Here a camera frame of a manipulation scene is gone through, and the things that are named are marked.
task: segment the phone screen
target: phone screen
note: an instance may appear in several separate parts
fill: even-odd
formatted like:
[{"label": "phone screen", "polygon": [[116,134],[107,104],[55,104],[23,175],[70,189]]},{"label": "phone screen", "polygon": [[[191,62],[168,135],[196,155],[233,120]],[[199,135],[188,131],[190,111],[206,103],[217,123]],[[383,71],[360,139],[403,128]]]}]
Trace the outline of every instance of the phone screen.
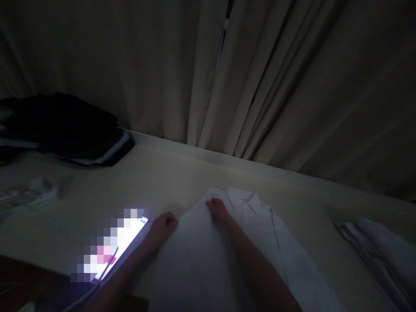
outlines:
[{"label": "phone screen", "polygon": [[128,224],[125,224],[124,227],[117,228],[117,237],[111,237],[112,242],[110,245],[97,246],[97,255],[91,255],[90,268],[94,267],[94,273],[97,273],[94,280],[99,280],[100,277],[102,280],[106,277],[108,272],[148,221],[145,217],[132,218],[129,220]]}]

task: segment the curtain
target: curtain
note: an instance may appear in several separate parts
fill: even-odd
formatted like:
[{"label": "curtain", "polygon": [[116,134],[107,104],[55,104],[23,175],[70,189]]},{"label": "curtain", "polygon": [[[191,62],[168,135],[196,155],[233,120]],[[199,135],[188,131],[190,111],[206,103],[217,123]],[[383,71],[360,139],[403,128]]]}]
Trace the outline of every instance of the curtain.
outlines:
[{"label": "curtain", "polygon": [[415,200],[415,9],[2,3],[0,97],[72,93],[135,131]]},{"label": "curtain", "polygon": [[227,4],[3,1],[0,98],[71,93],[125,128],[186,143],[208,107]]}]

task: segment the cable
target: cable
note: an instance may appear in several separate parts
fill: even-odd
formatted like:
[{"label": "cable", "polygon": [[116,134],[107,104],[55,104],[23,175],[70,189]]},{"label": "cable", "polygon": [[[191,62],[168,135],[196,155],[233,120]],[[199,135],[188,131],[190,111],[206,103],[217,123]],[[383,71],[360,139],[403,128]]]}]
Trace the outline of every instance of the cable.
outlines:
[{"label": "cable", "polygon": [[84,301],[87,297],[89,297],[91,295],[92,292],[95,292],[97,290],[97,288],[102,285],[102,283],[101,283],[102,277],[104,276],[105,272],[107,271],[108,267],[110,266],[111,262],[113,261],[114,257],[116,256],[117,251],[118,251],[118,246],[117,246],[116,251],[114,252],[113,256],[111,256],[111,259],[108,262],[107,266],[105,267],[103,273],[101,273],[100,278],[98,279],[97,284],[95,284],[93,288],[91,288],[89,291],[87,291],[83,296],[81,296],[74,303],[71,303],[69,306],[67,306],[63,312],[69,312],[69,311],[71,311],[74,307],[76,307],[79,303],[81,303],[82,301]]}]

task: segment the desk surface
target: desk surface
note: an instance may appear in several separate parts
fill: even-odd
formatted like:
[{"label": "desk surface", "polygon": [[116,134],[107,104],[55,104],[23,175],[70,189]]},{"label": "desk surface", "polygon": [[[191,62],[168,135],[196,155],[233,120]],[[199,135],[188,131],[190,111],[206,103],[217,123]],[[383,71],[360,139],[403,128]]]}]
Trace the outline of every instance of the desk surface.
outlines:
[{"label": "desk surface", "polygon": [[[110,168],[84,168],[27,153],[0,168],[0,189],[44,176],[63,185],[63,200],[9,216],[0,224],[0,254],[69,274],[103,227],[124,208],[144,208],[150,218],[183,214],[208,188],[252,190],[271,205],[350,311],[390,311],[387,302],[332,218],[365,217],[415,243],[415,205],[135,133],[136,146]],[[151,299],[154,263],[133,293]]]}]

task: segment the white cloth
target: white cloth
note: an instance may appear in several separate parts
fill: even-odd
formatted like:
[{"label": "white cloth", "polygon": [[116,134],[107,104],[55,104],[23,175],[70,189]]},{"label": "white cloth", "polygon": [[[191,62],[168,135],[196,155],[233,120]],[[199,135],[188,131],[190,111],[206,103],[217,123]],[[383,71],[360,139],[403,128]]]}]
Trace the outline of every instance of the white cloth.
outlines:
[{"label": "white cloth", "polygon": [[345,311],[284,222],[257,194],[209,189],[179,221],[160,249],[149,311],[253,311],[254,302],[225,233],[205,201],[221,199],[286,282],[303,311]]}]

